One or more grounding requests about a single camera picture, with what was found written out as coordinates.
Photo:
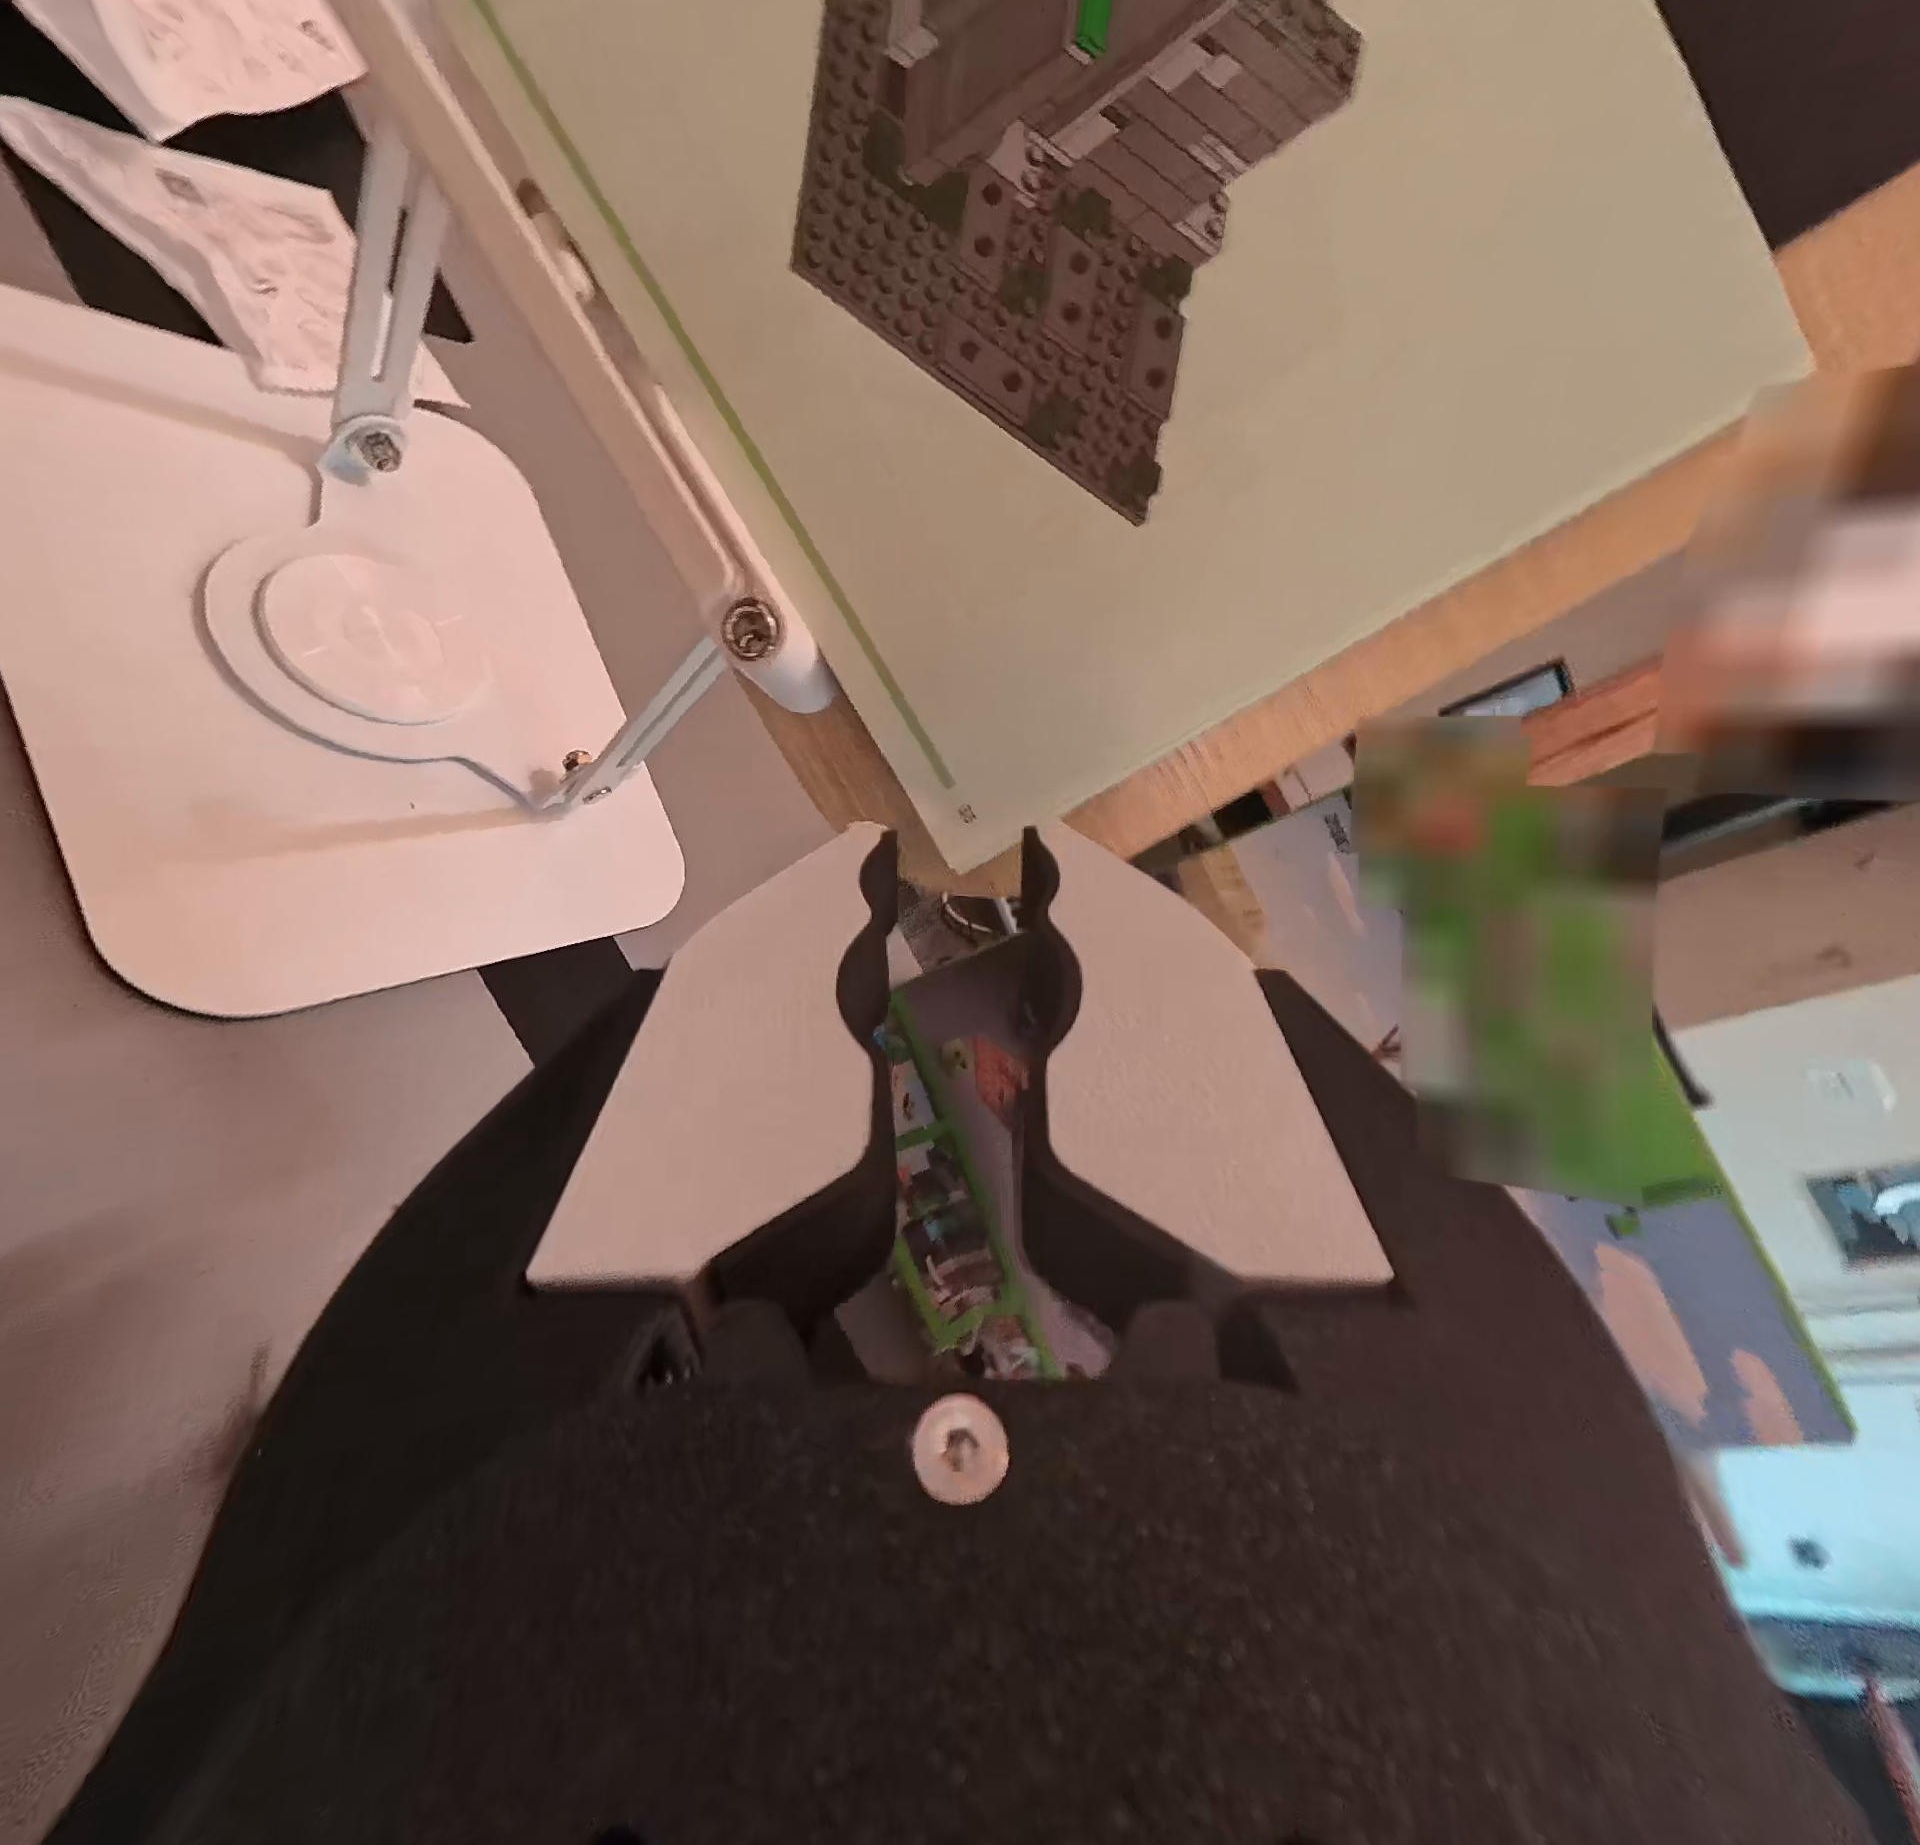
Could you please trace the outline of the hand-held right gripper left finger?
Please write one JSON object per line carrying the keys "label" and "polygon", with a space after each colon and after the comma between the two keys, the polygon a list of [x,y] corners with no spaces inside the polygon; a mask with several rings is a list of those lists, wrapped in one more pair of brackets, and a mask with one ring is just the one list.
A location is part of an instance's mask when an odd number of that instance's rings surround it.
{"label": "hand-held right gripper left finger", "polygon": [[875,1064],[833,983],[868,933],[854,822],[707,920],[659,990],[528,1264],[531,1286],[688,1286],[868,1143]]}

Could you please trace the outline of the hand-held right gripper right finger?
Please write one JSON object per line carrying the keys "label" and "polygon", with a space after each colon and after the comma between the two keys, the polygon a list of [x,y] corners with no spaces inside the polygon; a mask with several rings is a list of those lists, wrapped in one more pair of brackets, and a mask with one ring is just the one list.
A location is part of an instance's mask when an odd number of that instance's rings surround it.
{"label": "hand-held right gripper right finger", "polygon": [[1022,1236],[1062,1292],[1385,1292],[1257,967],[1063,822],[1026,831],[1040,1060]]}

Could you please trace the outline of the building instruction booklet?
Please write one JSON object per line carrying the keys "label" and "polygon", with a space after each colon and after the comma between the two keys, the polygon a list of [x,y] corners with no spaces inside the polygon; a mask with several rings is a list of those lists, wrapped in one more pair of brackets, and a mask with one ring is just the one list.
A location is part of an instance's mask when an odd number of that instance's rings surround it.
{"label": "building instruction booklet", "polygon": [[953,868],[1809,367],[1653,0],[433,0]]}

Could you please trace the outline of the grey desk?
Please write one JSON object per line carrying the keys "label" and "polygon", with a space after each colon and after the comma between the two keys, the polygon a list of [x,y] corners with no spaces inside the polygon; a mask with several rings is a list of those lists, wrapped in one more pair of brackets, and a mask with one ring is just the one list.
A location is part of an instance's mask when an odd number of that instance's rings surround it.
{"label": "grey desk", "polygon": [[636,963],[792,855],[736,682],[656,781],[689,857],[662,928],[228,1028],[96,963],[3,707],[3,1842],[48,1832],[122,1719],[366,1241]]}

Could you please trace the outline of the green toy brick set box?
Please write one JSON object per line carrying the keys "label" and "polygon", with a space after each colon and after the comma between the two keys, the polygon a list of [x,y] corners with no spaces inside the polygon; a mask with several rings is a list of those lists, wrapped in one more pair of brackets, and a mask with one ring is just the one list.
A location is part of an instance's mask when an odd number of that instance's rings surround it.
{"label": "green toy brick set box", "polygon": [[[1385,1292],[1221,1292],[1221,1359],[1325,1371],[1357,1410],[1511,1453],[1605,1453],[1658,1436],[1684,1461],[1854,1449],[1836,1383],[1730,1193],[1649,1043],[1663,1150],[1649,1198],[1577,1203],[1482,1188],[1441,1128],[1282,972],[1265,999],[1391,1264]],[[901,1236],[894,1268],[937,1353],[987,1377],[1101,1375],[1119,1324],[1018,1257],[1022,1128],[1036,1064],[1036,967],[997,938],[909,980],[880,1024],[894,1071]]]}

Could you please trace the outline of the white adjustable book stand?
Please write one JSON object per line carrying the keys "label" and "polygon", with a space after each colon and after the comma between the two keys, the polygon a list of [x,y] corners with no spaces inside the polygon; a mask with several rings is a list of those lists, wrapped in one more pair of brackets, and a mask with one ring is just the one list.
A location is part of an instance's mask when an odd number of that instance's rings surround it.
{"label": "white adjustable book stand", "polygon": [[[599,472],[604,545],[688,586],[662,655],[695,640],[695,687],[728,671],[788,707],[841,690],[433,0],[326,4],[366,64],[381,240],[420,201],[399,305],[420,314],[452,228],[459,271],[534,342],[534,402],[585,448],[564,467]],[[1914,0],[1653,10],[1782,294],[1778,244],[1914,167]],[[607,766],[616,731],[638,731],[616,634],[659,600],[613,622],[568,562],[585,514],[502,437],[427,411],[399,424],[394,472],[347,482],[326,414],[326,396],[266,396],[217,342],[3,290],[3,694],[101,963],[205,1017],[647,928],[682,896],[645,753],[629,794],[604,770],[563,775],[563,753]],[[1718,433],[1605,500],[1696,487]],[[1546,534],[1498,562],[1550,566]],[[1529,596],[1482,571],[1454,586]]]}

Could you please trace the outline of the small printed paper bag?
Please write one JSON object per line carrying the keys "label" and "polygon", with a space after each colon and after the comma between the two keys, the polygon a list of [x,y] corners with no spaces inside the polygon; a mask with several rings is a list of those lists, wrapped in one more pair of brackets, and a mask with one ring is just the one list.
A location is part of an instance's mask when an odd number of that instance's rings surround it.
{"label": "small printed paper bag", "polygon": [[266,396],[336,396],[356,236],[326,190],[3,98],[3,144],[140,253]]}

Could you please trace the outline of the crumpled white paper bag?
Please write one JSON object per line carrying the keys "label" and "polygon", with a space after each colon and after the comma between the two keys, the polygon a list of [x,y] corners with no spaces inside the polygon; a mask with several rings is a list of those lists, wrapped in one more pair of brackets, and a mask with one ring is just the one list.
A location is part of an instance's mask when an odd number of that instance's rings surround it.
{"label": "crumpled white paper bag", "polygon": [[318,102],[366,73],[326,0],[11,0],[131,129]]}

